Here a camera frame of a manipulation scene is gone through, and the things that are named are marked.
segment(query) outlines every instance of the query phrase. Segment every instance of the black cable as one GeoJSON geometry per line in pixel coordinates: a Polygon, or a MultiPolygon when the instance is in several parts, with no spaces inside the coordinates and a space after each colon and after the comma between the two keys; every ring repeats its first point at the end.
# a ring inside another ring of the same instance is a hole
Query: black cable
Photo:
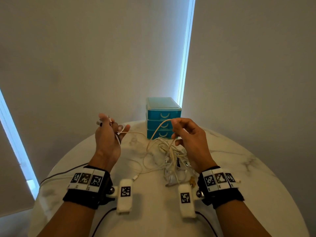
{"type": "Polygon", "coordinates": [[[43,179],[42,182],[41,182],[39,185],[42,185],[42,183],[43,183],[45,180],[48,180],[48,179],[50,179],[50,178],[52,178],[52,177],[54,177],[54,176],[56,176],[56,175],[65,174],[65,173],[67,173],[67,172],[69,172],[69,171],[72,171],[72,170],[74,170],[74,169],[76,169],[76,168],[79,168],[79,167],[81,167],[81,166],[85,166],[85,165],[87,165],[87,164],[88,164],[88,163],[84,163],[84,164],[82,164],[82,165],[73,167],[73,168],[70,169],[70,170],[67,170],[67,171],[64,171],[64,172],[60,172],[60,173],[54,174],[54,175],[52,175],[52,176],[50,176],[50,177],[47,177],[47,178],[43,179]]]}
{"type": "Polygon", "coordinates": [[[95,233],[97,232],[97,229],[98,229],[99,225],[101,224],[101,222],[102,222],[102,220],[105,218],[105,216],[106,216],[108,213],[110,213],[111,211],[115,211],[115,210],[116,210],[116,207],[110,209],[108,212],[105,213],[105,215],[103,215],[103,217],[100,219],[100,221],[99,221],[97,227],[96,227],[95,230],[93,231],[93,234],[91,235],[91,237],[93,237],[93,236],[95,235],[95,233]]]}
{"type": "Polygon", "coordinates": [[[218,237],[217,234],[216,234],[216,232],[215,232],[215,230],[214,230],[214,228],[213,228],[213,226],[212,226],[211,223],[208,221],[208,219],[207,219],[204,215],[202,215],[200,212],[198,212],[198,211],[196,211],[195,213],[198,214],[198,215],[201,215],[201,216],[208,222],[208,224],[210,225],[210,227],[211,227],[213,233],[215,234],[216,237],[218,237]]]}

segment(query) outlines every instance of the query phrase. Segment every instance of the left hand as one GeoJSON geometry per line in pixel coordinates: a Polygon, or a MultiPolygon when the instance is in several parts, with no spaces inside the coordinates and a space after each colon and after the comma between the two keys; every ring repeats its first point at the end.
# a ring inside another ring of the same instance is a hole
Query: left hand
{"type": "MultiPolygon", "coordinates": [[[[104,169],[110,172],[121,155],[121,146],[118,143],[115,133],[117,131],[128,132],[131,128],[127,125],[124,130],[123,126],[118,125],[114,119],[110,119],[105,114],[99,114],[102,121],[102,126],[99,126],[95,132],[96,151],[89,162],[89,165],[104,169]]],[[[126,133],[119,134],[119,139],[122,141],[126,133]]]]}

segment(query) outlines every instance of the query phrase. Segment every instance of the drawer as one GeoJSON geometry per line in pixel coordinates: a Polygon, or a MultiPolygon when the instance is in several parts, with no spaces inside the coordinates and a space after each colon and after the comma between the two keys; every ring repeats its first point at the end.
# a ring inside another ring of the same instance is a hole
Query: drawer
{"type": "MultiPolygon", "coordinates": [[[[159,120],[159,121],[158,120],[147,120],[147,129],[149,129],[149,130],[156,130],[162,122],[163,121],[161,121],[161,120],[159,120]]],[[[168,130],[168,129],[172,130],[171,121],[165,122],[159,128],[159,130],[168,130]]]]}
{"type": "Polygon", "coordinates": [[[166,120],[181,117],[181,111],[147,111],[149,120],[166,120]]]}
{"type": "MultiPolygon", "coordinates": [[[[147,130],[147,139],[150,139],[152,137],[152,135],[154,134],[155,131],[153,130],[147,130]]],[[[162,137],[165,139],[170,139],[171,136],[173,134],[173,131],[168,130],[168,131],[160,131],[158,130],[155,134],[155,136],[153,137],[153,139],[156,139],[158,137],[162,137]]]]}

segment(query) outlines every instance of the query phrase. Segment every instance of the drawer handle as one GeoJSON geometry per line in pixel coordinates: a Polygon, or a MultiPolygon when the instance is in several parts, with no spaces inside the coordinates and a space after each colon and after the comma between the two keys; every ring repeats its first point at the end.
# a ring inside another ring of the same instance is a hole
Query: drawer handle
{"type": "Polygon", "coordinates": [[[165,126],[161,126],[161,128],[166,128],[168,127],[169,123],[167,123],[165,126]]]}
{"type": "Polygon", "coordinates": [[[159,136],[160,137],[166,137],[168,135],[168,132],[165,134],[165,135],[161,135],[160,133],[159,133],[159,136]]]}
{"type": "Polygon", "coordinates": [[[169,115],[170,115],[170,113],[169,113],[168,115],[166,115],[166,116],[163,116],[162,113],[160,113],[160,116],[161,116],[162,118],[168,118],[169,115]]]}

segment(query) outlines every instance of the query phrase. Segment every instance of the metal screw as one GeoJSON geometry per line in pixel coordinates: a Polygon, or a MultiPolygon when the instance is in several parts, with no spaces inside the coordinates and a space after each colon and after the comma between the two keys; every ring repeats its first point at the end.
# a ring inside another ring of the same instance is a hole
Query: metal screw
{"type": "Polygon", "coordinates": [[[114,187],[111,187],[111,189],[109,190],[109,195],[112,195],[113,193],[114,193],[114,191],[115,191],[115,189],[114,189],[114,187]]]}
{"type": "Polygon", "coordinates": [[[200,190],[198,190],[198,191],[197,191],[197,197],[199,197],[199,198],[203,198],[203,197],[204,197],[203,192],[202,192],[202,191],[200,191],[200,190]]]}

